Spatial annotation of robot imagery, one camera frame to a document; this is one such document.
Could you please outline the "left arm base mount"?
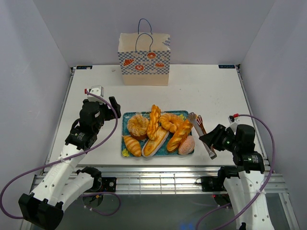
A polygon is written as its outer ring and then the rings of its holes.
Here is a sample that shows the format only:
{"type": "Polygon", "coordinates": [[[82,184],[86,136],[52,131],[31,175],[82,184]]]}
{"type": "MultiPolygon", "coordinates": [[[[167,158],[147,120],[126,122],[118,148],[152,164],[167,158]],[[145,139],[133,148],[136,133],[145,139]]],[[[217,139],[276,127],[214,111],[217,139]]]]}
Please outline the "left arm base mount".
{"type": "Polygon", "coordinates": [[[102,177],[101,178],[101,192],[115,192],[117,186],[117,178],[116,177],[102,177]]]}

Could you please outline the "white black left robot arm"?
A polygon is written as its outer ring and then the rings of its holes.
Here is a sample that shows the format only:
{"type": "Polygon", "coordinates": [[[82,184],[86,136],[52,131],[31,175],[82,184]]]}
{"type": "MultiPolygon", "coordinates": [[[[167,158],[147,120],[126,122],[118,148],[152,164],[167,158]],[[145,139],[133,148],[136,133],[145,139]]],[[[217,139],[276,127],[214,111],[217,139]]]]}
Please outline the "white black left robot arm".
{"type": "Polygon", "coordinates": [[[101,97],[85,99],[79,118],[71,126],[59,155],[44,179],[30,194],[22,194],[18,204],[23,218],[45,230],[54,230],[60,224],[64,211],[86,191],[97,192],[102,187],[101,172],[94,167],[77,170],[77,177],[68,179],[79,162],[97,141],[104,122],[121,117],[115,97],[109,102],[101,97]]]}

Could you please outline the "long braided bread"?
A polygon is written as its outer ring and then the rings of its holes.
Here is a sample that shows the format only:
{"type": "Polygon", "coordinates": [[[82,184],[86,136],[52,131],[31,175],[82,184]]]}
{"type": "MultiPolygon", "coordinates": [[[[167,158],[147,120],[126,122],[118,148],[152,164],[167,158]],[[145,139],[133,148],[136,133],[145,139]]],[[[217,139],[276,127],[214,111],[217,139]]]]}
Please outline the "long braided bread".
{"type": "Polygon", "coordinates": [[[186,119],[183,124],[179,127],[177,132],[172,136],[172,138],[167,143],[166,149],[168,152],[173,152],[177,150],[180,144],[187,138],[191,132],[193,125],[186,119]]]}

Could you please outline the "twisted bread stick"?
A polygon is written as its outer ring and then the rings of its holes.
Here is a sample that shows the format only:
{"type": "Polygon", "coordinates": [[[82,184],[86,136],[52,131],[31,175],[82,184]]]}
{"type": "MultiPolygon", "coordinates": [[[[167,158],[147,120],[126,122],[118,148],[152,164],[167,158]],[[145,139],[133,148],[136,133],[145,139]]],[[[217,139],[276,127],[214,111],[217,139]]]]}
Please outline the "twisted bread stick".
{"type": "Polygon", "coordinates": [[[159,127],[158,122],[161,115],[161,109],[153,104],[150,112],[150,120],[146,130],[147,137],[150,140],[156,140],[157,134],[156,131],[159,127]]]}

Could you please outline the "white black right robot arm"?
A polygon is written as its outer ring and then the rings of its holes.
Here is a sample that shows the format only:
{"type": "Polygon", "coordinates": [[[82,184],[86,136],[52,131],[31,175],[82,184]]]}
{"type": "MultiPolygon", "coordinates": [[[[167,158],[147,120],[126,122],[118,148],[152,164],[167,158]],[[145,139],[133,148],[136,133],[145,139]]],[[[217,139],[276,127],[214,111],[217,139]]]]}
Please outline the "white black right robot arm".
{"type": "Polygon", "coordinates": [[[238,230],[272,230],[264,186],[263,157],[254,150],[255,129],[237,125],[235,129],[218,125],[200,140],[218,151],[233,154],[234,166],[222,166],[217,186],[226,190],[234,211],[238,230]]]}

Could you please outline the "checkered paper bag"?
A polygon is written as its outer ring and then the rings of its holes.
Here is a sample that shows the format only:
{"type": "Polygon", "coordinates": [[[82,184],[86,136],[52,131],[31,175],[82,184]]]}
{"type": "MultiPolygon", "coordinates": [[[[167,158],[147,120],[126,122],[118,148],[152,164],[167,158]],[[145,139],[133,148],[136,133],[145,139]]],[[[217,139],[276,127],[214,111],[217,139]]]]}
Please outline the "checkered paper bag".
{"type": "Polygon", "coordinates": [[[167,86],[170,72],[171,36],[141,32],[121,33],[118,59],[125,85],[167,86]]]}

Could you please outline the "twisted ring doughnut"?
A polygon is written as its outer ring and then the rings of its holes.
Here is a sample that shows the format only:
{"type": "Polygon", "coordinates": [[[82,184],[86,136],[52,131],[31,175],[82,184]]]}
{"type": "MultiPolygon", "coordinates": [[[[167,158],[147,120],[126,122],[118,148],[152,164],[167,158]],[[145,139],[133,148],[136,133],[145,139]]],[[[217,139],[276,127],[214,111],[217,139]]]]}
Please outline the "twisted ring doughnut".
{"type": "Polygon", "coordinates": [[[162,128],[174,134],[183,124],[184,120],[176,114],[166,113],[160,116],[159,122],[162,128]]]}

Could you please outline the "metal tongs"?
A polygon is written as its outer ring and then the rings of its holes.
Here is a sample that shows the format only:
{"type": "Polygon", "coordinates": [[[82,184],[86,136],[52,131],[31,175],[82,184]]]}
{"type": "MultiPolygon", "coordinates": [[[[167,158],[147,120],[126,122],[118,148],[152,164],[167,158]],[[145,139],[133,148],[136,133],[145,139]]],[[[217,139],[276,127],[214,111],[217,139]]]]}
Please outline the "metal tongs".
{"type": "MultiPolygon", "coordinates": [[[[206,130],[203,126],[203,120],[201,115],[196,115],[194,112],[188,114],[188,121],[194,126],[199,137],[206,135],[206,130]]],[[[202,142],[206,151],[209,154],[209,157],[213,160],[217,157],[213,148],[210,148],[206,143],[202,142]]]]}

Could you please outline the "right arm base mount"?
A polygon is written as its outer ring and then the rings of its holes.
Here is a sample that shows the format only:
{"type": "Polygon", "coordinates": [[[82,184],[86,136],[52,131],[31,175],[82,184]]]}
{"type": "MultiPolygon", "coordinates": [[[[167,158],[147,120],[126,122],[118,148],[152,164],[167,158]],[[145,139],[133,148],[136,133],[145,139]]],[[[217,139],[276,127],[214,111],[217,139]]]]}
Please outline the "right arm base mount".
{"type": "Polygon", "coordinates": [[[221,192],[225,191],[217,176],[203,176],[197,178],[195,185],[199,185],[203,192],[221,192]]]}

